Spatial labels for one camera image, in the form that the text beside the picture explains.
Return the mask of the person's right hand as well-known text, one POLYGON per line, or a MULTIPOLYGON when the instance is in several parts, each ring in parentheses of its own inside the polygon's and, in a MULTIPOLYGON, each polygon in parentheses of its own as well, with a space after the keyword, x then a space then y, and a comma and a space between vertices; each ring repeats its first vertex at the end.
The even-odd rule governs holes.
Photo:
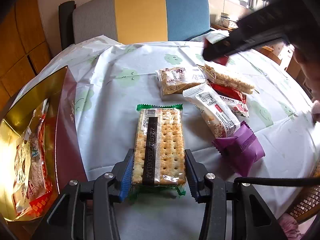
POLYGON ((306 84, 311 89, 314 97, 314 102, 311 109, 313 121, 319 122, 319 60, 308 60, 298 48, 295 48, 293 57, 301 66, 301 69, 306 77, 306 84))

